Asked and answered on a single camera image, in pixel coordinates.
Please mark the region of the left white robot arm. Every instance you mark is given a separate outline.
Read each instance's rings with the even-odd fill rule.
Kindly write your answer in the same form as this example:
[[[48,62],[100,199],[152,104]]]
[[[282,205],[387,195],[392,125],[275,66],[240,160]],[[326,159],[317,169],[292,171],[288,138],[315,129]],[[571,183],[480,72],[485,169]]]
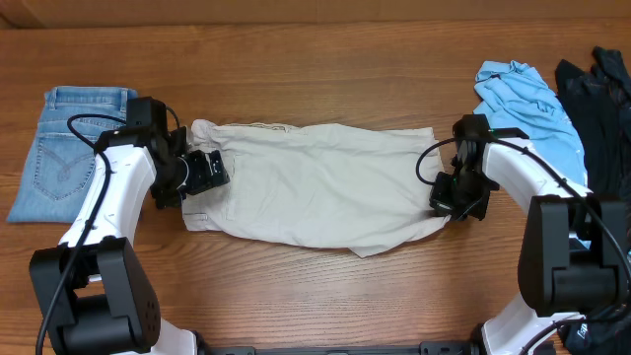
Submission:
[[[79,215],[30,262],[43,316],[35,350],[48,339],[57,354],[208,353],[201,335],[162,317],[133,243],[146,195],[179,207],[229,182],[220,152],[188,150],[185,128],[106,131],[92,147],[95,177]]]

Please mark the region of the beige cotton shorts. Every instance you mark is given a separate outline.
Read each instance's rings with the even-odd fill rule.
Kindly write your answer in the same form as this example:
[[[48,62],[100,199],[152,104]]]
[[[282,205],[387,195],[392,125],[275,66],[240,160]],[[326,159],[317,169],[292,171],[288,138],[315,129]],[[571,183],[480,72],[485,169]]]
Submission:
[[[449,220],[422,179],[443,169],[432,128],[373,131],[337,123],[217,125],[197,119],[191,150],[218,151],[229,183],[183,202],[190,231],[360,257],[428,237]]]

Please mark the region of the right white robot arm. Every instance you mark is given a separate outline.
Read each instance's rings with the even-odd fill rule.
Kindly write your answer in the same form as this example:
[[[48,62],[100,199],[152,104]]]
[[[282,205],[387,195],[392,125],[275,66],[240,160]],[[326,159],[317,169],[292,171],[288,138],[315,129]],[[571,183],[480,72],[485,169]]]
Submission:
[[[424,342],[422,354],[547,353],[571,324],[618,323],[630,312],[630,265],[622,249],[622,202],[599,197],[550,167],[518,128],[474,116],[453,127],[454,171],[432,181],[430,205],[456,221],[486,215],[504,188],[526,213],[519,293],[468,341]]]

